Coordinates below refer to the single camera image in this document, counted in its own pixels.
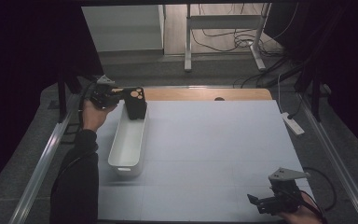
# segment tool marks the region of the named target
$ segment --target power strip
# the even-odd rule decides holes
[[[297,124],[297,122],[293,119],[288,119],[287,116],[289,116],[287,112],[282,113],[284,123],[292,130],[292,132],[296,136],[303,134],[304,130]]]

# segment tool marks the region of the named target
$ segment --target white tray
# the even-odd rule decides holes
[[[108,162],[118,175],[139,175],[142,172],[146,142],[145,119],[130,120],[123,105],[115,140],[110,150]]]

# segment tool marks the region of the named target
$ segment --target cable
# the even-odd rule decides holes
[[[316,173],[318,173],[319,175],[321,175],[322,177],[324,177],[324,179],[329,183],[330,187],[331,187],[331,190],[333,191],[333,202],[327,206],[324,211],[328,212],[330,211],[331,209],[333,209],[334,206],[336,206],[336,203],[337,203],[337,192],[336,192],[336,189],[334,188],[334,185],[333,183],[331,182],[331,180],[327,177],[327,175],[325,175],[323,172],[315,169],[315,168],[312,168],[312,167],[308,167],[308,166],[304,166],[303,167],[303,170],[312,170]]]
[[[258,49],[260,51],[260,53],[266,57],[282,57],[286,54],[286,51],[284,49],[278,49],[278,50],[274,50],[274,51],[267,51],[265,48],[264,48],[264,42],[263,40],[260,39],[260,43],[258,45]]]
[[[310,205],[309,203],[305,202],[303,199],[298,199],[297,197],[293,196],[292,194],[286,192],[283,189],[280,188],[276,188],[276,187],[272,187],[273,190],[277,190],[281,193],[283,193],[284,195],[288,196],[289,198],[299,202],[301,205],[305,206],[306,208],[308,208],[312,213],[314,213],[318,218],[320,218],[322,220],[323,224],[327,224],[327,219],[324,216],[323,211],[319,208],[319,205],[317,203],[315,203],[315,205],[318,207],[318,209],[316,209],[314,206]]]
[[[255,9],[255,5],[252,3],[252,8],[255,10],[255,14],[258,14],[257,10]]]
[[[277,61],[275,64],[273,64],[271,67],[269,67],[266,71],[260,73],[260,74],[257,74],[255,76],[252,76],[252,77],[248,77],[247,79],[245,79],[245,77],[241,77],[241,78],[238,78],[237,80],[234,81],[234,83],[232,84],[232,87],[233,89],[235,89],[235,85],[238,81],[242,80],[242,79],[245,79],[242,84],[241,84],[241,88],[243,88],[243,86],[245,85],[246,82],[248,82],[249,80],[255,78],[255,77],[258,77],[258,80],[266,75],[267,73],[269,72],[272,72],[273,70],[279,68],[281,65],[282,65],[282,62],[285,62],[287,59],[286,58],[281,58],[279,61]]]
[[[250,36],[252,38],[255,38],[254,35],[235,35],[234,36],[234,46],[237,48],[242,48],[242,49],[250,47],[252,44],[249,44],[249,41],[253,41],[253,39],[240,39],[239,38],[240,36]]]
[[[216,48],[213,48],[213,47],[211,47],[211,46],[204,45],[204,44],[201,44],[200,42],[198,42],[197,39],[196,39],[196,37],[194,36],[193,30],[191,30],[191,34],[193,35],[193,39],[194,39],[194,41],[195,41],[197,44],[199,44],[199,45],[201,45],[201,46],[203,46],[203,47],[205,47],[205,48],[208,48],[208,49],[214,49],[214,50],[220,51],[220,52],[230,52],[230,51],[232,51],[232,50],[238,48],[238,47],[234,47],[233,49],[216,49]]]
[[[235,12],[235,6],[234,6],[234,3],[233,3],[233,4],[231,4],[231,10],[230,10],[227,14],[229,15],[229,13],[230,13],[233,9],[234,9],[234,12]]]
[[[272,37],[270,40],[266,41],[266,43],[269,42],[269,41],[271,41],[271,40],[273,40],[273,39],[275,39],[275,38],[277,38],[277,37],[279,37],[279,36],[281,36],[281,35],[283,35],[284,32],[286,32],[286,30],[290,27],[290,25],[291,25],[292,22],[293,22],[293,19],[294,19],[295,16],[296,16],[297,9],[298,9],[298,4],[299,4],[299,3],[296,4],[295,12],[293,13],[292,19],[290,20],[290,22],[289,22],[289,24],[286,26],[286,28],[285,28],[280,34],[278,34],[278,35]]]
[[[245,5],[245,4],[242,4],[241,14],[242,14],[242,12],[243,12],[244,5]],[[233,6],[234,6],[234,4],[231,5],[231,10],[228,12],[228,14],[232,11]],[[203,9],[203,7],[202,7],[202,4],[199,4],[199,14],[200,14],[200,15],[201,15],[201,11],[202,11],[203,14],[205,15],[205,11],[204,11],[204,9]],[[201,29],[201,30],[202,30],[202,32],[203,32],[204,35],[209,36],[209,37],[216,37],[216,36],[222,36],[222,35],[234,35],[234,46],[235,46],[236,48],[238,48],[238,47],[246,48],[246,47],[249,47],[249,46],[248,46],[248,45],[246,45],[246,46],[240,46],[240,45],[238,45],[238,43],[237,43],[236,40],[235,40],[235,39],[237,38],[237,36],[235,36],[235,34],[236,34],[236,33],[243,33],[243,32],[253,31],[254,29],[246,29],[246,30],[242,30],[242,31],[237,31],[237,29],[235,29],[234,32],[222,33],[222,34],[219,34],[219,35],[208,35],[208,34],[205,33],[205,30],[204,30],[204,29]],[[217,51],[232,51],[232,50],[234,50],[234,49],[221,50],[221,49],[215,49],[215,48],[213,48],[213,47],[211,47],[211,46],[207,46],[207,45],[204,45],[204,44],[200,44],[200,45],[202,45],[203,47],[209,48],[209,49],[217,50]]]
[[[287,116],[288,119],[292,119],[295,115],[297,115],[297,113],[298,113],[298,111],[300,110],[300,107],[301,107],[301,105],[302,105],[302,99],[303,99],[303,98],[304,98],[304,97],[301,97],[300,103],[298,104],[297,111],[296,111],[294,114],[289,114],[289,115]]]

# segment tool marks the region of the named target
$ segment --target human hand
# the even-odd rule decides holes
[[[106,116],[113,111],[117,105],[104,109],[97,108],[91,101],[85,100],[83,104],[83,130],[88,129],[94,132],[106,121]]]
[[[313,203],[312,199],[305,193],[301,192],[304,201],[314,208],[318,209]],[[278,216],[282,217],[289,224],[321,224],[322,221],[307,207],[301,205],[294,213],[279,213]]]

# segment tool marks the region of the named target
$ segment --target black clothing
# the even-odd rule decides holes
[[[65,155],[51,190],[50,223],[96,223],[98,219],[97,134],[83,130]]]

